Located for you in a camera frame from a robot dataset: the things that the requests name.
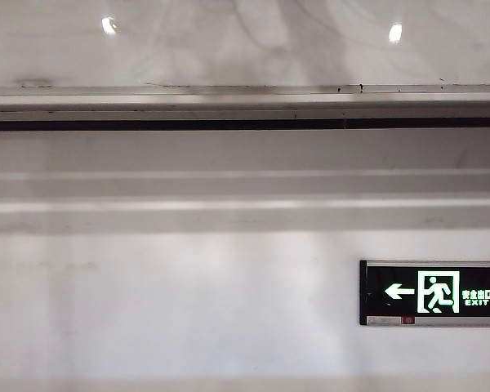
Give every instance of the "white wall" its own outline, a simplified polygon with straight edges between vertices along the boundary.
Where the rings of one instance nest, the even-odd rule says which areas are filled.
[[[0,133],[0,392],[490,390],[361,258],[490,260],[490,129]]]

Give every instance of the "white surface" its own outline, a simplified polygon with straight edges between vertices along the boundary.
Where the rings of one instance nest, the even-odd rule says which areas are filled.
[[[490,0],[0,0],[0,87],[360,83],[490,84]]]
[[[490,129],[0,133],[0,392],[490,390],[362,258],[490,261]]]

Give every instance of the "sign frame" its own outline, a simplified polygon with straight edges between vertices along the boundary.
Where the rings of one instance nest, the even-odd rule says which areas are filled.
[[[490,268],[490,261],[382,261],[382,260],[361,260],[359,262],[359,324],[373,327],[490,327],[490,316],[433,316],[432,313],[425,312],[425,316],[417,314],[401,315],[374,315],[368,314],[367,294],[368,294],[368,268],[370,267],[412,267],[421,269],[461,269],[461,268]],[[417,271],[418,281],[424,277],[424,271]],[[449,275],[453,271],[437,271],[440,275]],[[454,282],[459,295],[459,282]],[[414,294],[415,288],[401,287],[401,284],[394,283],[385,290],[385,293],[392,299],[401,299],[401,296]],[[454,309],[458,309],[459,300],[452,302]]]

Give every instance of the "black sign panel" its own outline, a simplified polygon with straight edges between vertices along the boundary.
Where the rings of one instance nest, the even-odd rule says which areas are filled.
[[[490,263],[361,261],[360,283],[362,325],[385,318],[404,324],[490,318]]]

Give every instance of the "black strip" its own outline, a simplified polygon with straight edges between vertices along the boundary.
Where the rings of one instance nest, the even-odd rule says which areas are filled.
[[[359,262],[359,324],[367,325],[367,261]]]
[[[0,131],[203,131],[490,127],[490,118],[334,118],[293,120],[5,121]]]

